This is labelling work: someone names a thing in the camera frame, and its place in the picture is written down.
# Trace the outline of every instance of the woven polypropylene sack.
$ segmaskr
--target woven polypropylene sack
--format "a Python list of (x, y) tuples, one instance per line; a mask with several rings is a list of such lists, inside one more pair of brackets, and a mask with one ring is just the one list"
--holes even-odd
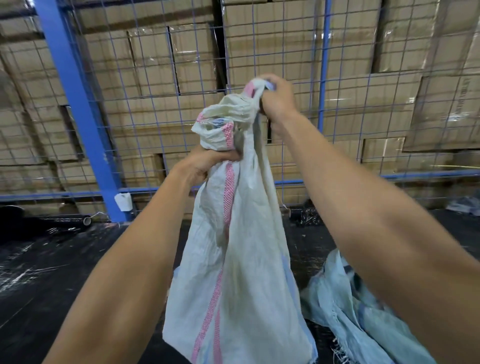
[(317, 350), (300, 312), (275, 184), (258, 123), (268, 83), (250, 81), (200, 113), (201, 145), (238, 149), (208, 173), (170, 288), (164, 340), (192, 363), (307, 364)]

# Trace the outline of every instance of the hand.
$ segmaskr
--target hand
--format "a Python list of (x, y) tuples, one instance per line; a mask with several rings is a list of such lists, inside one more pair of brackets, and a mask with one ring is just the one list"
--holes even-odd
[(290, 82), (272, 73), (262, 74), (260, 78), (276, 85), (275, 91), (265, 90), (262, 95), (263, 112), (272, 121), (272, 128), (299, 113)]
[(216, 150), (196, 146), (185, 159), (173, 167), (171, 173), (178, 172), (182, 176), (186, 176), (190, 186), (193, 187), (205, 180), (210, 168), (224, 160), (238, 161), (240, 160), (240, 154), (236, 150), (217, 152)]

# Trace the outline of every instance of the metal mesh panel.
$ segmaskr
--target metal mesh panel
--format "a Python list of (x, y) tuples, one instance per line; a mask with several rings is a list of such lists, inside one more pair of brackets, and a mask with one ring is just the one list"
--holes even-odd
[[(262, 73), (291, 81), (299, 110), (328, 140), (424, 206), (477, 188), (475, 0), (68, 0), (59, 7), (66, 25), (58, 32), (67, 33), (64, 46), (84, 80), (78, 93), (97, 120), (88, 133), (85, 120), (75, 120), (70, 103), (79, 104), (66, 96), (75, 90), (65, 68), (55, 67), (59, 50), (35, 4), (0, 4), (5, 203), (108, 214), (102, 197), (113, 186), (130, 192), (140, 211), (198, 144), (191, 132), (198, 113)], [(260, 122), (279, 204), (303, 203), (307, 192), (288, 149), (265, 117)], [(112, 161), (100, 174), (95, 150)]]

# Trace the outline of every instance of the black floor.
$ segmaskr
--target black floor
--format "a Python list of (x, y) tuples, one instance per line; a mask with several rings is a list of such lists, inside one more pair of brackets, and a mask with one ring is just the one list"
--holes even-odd
[[(480, 219), (437, 210), (433, 214), (476, 258), (480, 258)], [(322, 266), (334, 249), (325, 227), (297, 228), (287, 220), (285, 233), (291, 267), (299, 288)], [(180, 231), (180, 263), (189, 223)], [(105, 251), (124, 228), (97, 225), (60, 243), (38, 239), (0, 245), (0, 363), (41, 363), (78, 291)], [(310, 325), (319, 349), (320, 363), (331, 363), (331, 334)], [(140, 363), (187, 364), (161, 337), (157, 326)]]

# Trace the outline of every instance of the crumpled sack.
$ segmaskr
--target crumpled sack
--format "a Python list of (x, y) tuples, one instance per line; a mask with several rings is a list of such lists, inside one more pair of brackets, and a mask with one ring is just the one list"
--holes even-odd
[(192, 127), (204, 148), (243, 154), (215, 165), (200, 187), (169, 291), (163, 339), (194, 364), (307, 364), (318, 355), (257, 118), (268, 86), (252, 80)]
[(304, 317), (330, 328), (339, 351), (353, 363), (435, 363), (408, 325), (375, 298), (338, 249), (328, 255), (322, 271), (300, 296)]

